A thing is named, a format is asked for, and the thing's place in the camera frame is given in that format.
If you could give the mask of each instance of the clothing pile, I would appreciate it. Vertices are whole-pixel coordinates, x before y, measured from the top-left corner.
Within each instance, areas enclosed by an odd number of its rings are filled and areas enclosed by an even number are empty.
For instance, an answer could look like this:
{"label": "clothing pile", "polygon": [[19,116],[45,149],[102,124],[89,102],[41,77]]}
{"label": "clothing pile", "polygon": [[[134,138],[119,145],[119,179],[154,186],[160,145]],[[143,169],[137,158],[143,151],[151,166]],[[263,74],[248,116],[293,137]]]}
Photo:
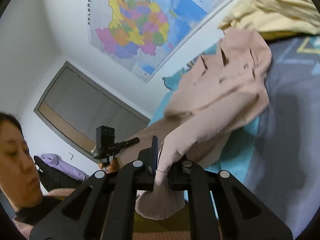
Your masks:
{"label": "clothing pile", "polygon": [[265,40],[319,34],[320,14],[311,0],[242,0],[220,27],[225,37],[216,54],[198,58],[182,77],[164,118],[135,134],[140,143],[118,156],[121,165],[135,160],[150,147],[153,135],[162,144],[154,190],[136,202],[136,211],[146,218],[164,219],[184,206],[182,193],[172,192],[166,181],[175,161],[186,154],[203,167],[211,165],[233,130],[265,113],[264,81],[271,64]]}

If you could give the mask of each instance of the metal bolt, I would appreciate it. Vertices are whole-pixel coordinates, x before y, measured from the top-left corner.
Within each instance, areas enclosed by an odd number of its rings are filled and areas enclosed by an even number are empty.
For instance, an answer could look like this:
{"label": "metal bolt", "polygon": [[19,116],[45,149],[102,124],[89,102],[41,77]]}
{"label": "metal bolt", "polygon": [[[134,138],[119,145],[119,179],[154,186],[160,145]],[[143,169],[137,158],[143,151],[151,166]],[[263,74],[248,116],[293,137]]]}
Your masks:
{"label": "metal bolt", "polygon": [[220,176],[226,179],[230,177],[230,173],[228,171],[221,171]]}
{"label": "metal bolt", "polygon": [[143,165],[143,162],[142,161],[134,161],[133,163],[132,163],[132,165],[134,166],[134,167],[141,167],[142,165]]}
{"label": "metal bolt", "polygon": [[101,179],[103,178],[105,175],[104,171],[97,171],[94,176],[97,178],[97,179]]}
{"label": "metal bolt", "polygon": [[192,166],[192,162],[191,161],[183,161],[182,162],[182,165],[186,168],[189,168]]}

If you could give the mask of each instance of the map of china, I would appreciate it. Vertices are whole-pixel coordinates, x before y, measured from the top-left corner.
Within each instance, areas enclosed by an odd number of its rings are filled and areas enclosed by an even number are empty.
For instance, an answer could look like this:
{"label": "map of china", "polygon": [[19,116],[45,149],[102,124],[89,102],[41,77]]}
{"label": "map of china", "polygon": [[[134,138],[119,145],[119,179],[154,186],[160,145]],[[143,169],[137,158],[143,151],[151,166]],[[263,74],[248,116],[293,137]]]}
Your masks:
{"label": "map of china", "polygon": [[109,0],[112,21],[96,29],[105,50],[118,58],[132,58],[138,48],[156,55],[156,46],[167,42],[169,24],[159,5],[150,0]]}

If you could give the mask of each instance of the white wall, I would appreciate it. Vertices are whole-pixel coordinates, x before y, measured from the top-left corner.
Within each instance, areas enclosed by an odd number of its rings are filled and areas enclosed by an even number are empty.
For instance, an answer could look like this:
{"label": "white wall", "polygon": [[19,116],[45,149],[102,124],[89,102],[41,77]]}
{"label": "white wall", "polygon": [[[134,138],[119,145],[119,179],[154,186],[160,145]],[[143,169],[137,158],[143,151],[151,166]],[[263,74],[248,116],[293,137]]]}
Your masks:
{"label": "white wall", "polygon": [[0,111],[17,114],[59,54],[43,0],[12,0],[0,19]]}
{"label": "white wall", "polygon": [[61,56],[52,65],[48,66],[47,73],[38,82],[19,112],[20,123],[32,156],[40,156],[46,153],[57,154],[63,161],[81,169],[88,175],[92,175],[99,169],[98,165],[68,145],[33,111],[45,89],[67,60],[70,59]]}
{"label": "white wall", "polygon": [[98,77],[108,86],[111,93],[149,118],[168,91],[161,78],[175,73],[217,42],[223,36],[217,25],[231,8],[229,6],[223,10],[202,28],[148,84],[145,84],[110,57],[89,45],[87,0],[44,0],[44,2],[54,37],[63,53],[93,76]]}

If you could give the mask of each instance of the bed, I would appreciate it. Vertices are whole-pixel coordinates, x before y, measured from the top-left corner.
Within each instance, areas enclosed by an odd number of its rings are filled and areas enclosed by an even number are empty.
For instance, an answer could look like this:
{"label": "bed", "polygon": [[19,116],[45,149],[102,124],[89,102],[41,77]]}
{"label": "bed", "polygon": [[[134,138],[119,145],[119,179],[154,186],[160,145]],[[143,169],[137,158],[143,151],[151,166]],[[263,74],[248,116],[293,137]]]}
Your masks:
{"label": "bed", "polygon": [[[320,36],[295,36],[268,45],[272,64],[265,85],[270,105],[232,132],[220,159],[206,170],[230,171],[296,239],[320,207]],[[204,54],[214,54],[215,47]],[[172,93],[195,60],[163,78],[170,91],[150,124],[163,118]]]}

